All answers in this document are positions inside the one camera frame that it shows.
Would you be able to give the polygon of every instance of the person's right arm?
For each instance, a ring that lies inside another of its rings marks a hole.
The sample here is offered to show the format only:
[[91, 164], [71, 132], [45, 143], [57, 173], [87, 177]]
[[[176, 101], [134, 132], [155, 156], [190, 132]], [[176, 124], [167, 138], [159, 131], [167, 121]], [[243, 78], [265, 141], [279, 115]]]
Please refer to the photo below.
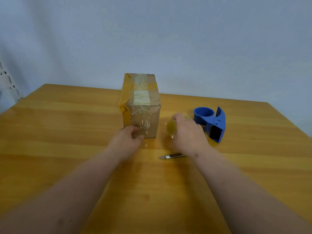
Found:
[[200, 125], [181, 113], [173, 118], [177, 149], [197, 165], [232, 233], [312, 233], [306, 220], [213, 149]]

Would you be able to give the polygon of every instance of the hand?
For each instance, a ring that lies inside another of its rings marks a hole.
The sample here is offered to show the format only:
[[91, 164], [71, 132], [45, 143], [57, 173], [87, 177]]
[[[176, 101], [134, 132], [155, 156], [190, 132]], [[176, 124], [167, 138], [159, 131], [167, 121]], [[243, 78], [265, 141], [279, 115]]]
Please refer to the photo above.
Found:
[[133, 155], [140, 147], [143, 141], [143, 136], [132, 138], [132, 133], [138, 131], [139, 128], [135, 126], [127, 126], [118, 131], [112, 140], [109, 142], [106, 149], [107, 152], [118, 156], [122, 161]]
[[206, 153], [213, 148], [208, 144], [201, 125], [185, 118], [182, 113], [172, 116], [177, 122], [177, 133], [174, 135], [174, 145], [186, 156], [197, 157], [200, 153]]

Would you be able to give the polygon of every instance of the person's left arm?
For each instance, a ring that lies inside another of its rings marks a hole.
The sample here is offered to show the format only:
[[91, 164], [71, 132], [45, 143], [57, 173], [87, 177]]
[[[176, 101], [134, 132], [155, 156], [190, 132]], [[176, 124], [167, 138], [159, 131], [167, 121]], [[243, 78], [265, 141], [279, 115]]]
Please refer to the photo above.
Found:
[[134, 126], [120, 130], [102, 153], [7, 213], [0, 220], [0, 233], [79, 233], [112, 172], [140, 147], [143, 137], [131, 137], [136, 130]]

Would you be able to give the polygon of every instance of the knife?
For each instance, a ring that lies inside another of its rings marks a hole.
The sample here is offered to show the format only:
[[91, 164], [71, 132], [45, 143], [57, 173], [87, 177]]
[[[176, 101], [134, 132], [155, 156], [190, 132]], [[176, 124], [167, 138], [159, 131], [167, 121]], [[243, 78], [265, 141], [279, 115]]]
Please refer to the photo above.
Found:
[[181, 156], [184, 156], [184, 155], [181, 153], [173, 153], [173, 154], [168, 154], [166, 156], [160, 156], [159, 158], [168, 159], [168, 158], [172, 158], [172, 157], [181, 157]]

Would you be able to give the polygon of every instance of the forearm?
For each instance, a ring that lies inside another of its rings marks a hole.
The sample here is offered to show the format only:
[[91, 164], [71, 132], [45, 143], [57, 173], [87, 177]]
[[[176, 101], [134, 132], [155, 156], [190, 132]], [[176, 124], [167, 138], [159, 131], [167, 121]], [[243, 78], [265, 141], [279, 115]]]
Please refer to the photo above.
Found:
[[216, 150], [194, 158], [232, 233], [311, 233], [311, 226]]
[[80, 165], [0, 221], [2, 233], [78, 233], [103, 193], [118, 156], [108, 151]]

